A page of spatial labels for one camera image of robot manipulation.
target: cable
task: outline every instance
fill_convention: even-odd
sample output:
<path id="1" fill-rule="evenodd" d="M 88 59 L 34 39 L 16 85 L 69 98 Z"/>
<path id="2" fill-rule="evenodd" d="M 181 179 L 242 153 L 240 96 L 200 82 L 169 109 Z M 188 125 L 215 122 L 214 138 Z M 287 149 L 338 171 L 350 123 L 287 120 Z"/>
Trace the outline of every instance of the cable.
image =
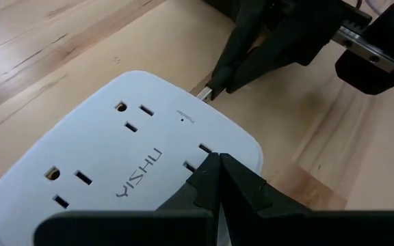
<path id="1" fill-rule="evenodd" d="M 376 4 L 372 2 L 372 0 L 366 0 L 366 3 L 369 6 L 369 8 L 371 8 L 375 12 L 375 14 L 377 15 L 382 14 L 382 11 L 376 6 Z"/>
<path id="2" fill-rule="evenodd" d="M 362 4 L 363 4 L 363 0 L 356 0 L 355 8 L 360 9 Z"/>

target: wood grain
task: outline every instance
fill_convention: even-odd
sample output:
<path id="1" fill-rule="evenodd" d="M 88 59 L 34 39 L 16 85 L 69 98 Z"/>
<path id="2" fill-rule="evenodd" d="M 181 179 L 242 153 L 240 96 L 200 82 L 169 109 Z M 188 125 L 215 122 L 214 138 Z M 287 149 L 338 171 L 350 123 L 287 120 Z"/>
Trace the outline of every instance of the wood grain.
<path id="1" fill-rule="evenodd" d="M 37 27 L 21 23 L 26 31 L 18 31 L 21 34 L 9 33 L 16 35 L 15 39 L 0 44 L 0 104 L 164 0 L 146 3 L 132 0 L 62 2 L 65 4 L 56 9 L 56 2 L 52 2 L 53 7 L 48 7 L 46 4 L 40 5 L 39 1 L 33 1 L 34 4 L 47 9 L 42 13 L 47 16 L 43 20 L 46 22 L 38 24 Z M 24 7 L 36 8 L 35 5 Z M 20 15 L 12 8 L 4 12 L 8 12 L 2 13 L 8 16 Z M 26 23 L 34 21 L 37 20 L 29 19 Z"/>
<path id="2" fill-rule="evenodd" d="M 348 209 L 394 209 L 394 88 L 381 98 L 369 119 L 370 141 L 348 195 Z"/>
<path id="3" fill-rule="evenodd" d="M 313 210 L 343 210 L 347 203 L 344 197 L 298 165 L 287 168 L 272 185 Z"/>
<path id="4" fill-rule="evenodd" d="M 344 174 L 359 164 L 348 165 L 347 158 L 372 106 L 370 97 L 338 79 L 333 64 L 326 62 L 341 52 L 329 44 L 307 68 L 288 66 L 211 102 L 260 143 L 262 175 L 270 184 L 280 185 L 287 195 L 310 193 L 307 184 L 314 184 L 323 199 L 305 201 L 293 195 L 311 208 L 344 208 L 347 194 L 337 192 L 354 183 L 353 175 Z M 287 185 L 294 176 L 302 182 Z"/>

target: metal prong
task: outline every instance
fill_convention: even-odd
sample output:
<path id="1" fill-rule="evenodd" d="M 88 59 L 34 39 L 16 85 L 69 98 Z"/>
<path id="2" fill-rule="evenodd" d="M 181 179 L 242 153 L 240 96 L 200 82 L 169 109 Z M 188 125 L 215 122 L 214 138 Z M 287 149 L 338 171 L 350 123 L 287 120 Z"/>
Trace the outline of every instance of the metal prong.
<path id="1" fill-rule="evenodd" d="M 209 87 L 205 87 L 198 95 L 197 98 L 202 100 L 205 103 L 208 103 L 211 100 L 212 89 Z"/>

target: white power strip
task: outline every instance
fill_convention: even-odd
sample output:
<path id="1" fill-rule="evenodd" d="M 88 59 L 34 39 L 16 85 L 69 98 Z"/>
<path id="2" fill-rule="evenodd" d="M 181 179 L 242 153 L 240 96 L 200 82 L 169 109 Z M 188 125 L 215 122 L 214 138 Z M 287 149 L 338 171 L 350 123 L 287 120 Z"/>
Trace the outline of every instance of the white power strip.
<path id="1" fill-rule="evenodd" d="M 32 245 L 36 227 L 67 210 L 155 210 L 210 151 L 261 171 L 259 144 L 226 116 L 155 75 L 124 73 L 0 179 L 0 245 Z"/>

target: wooden table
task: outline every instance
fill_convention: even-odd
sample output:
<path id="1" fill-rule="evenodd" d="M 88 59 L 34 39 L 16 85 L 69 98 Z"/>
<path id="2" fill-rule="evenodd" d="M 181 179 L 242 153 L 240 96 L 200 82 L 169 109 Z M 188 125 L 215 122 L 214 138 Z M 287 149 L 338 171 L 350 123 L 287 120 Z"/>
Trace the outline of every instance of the wooden table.
<path id="1" fill-rule="evenodd" d="M 232 28 L 200 0 L 0 0 L 0 177 L 123 72 L 198 92 Z M 310 66 L 277 70 L 211 105 L 257 139 L 263 177 L 297 201 L 394 208 L 394 89 L 372 97 L 342 82 L 342 52 L 330 43 Z"/>

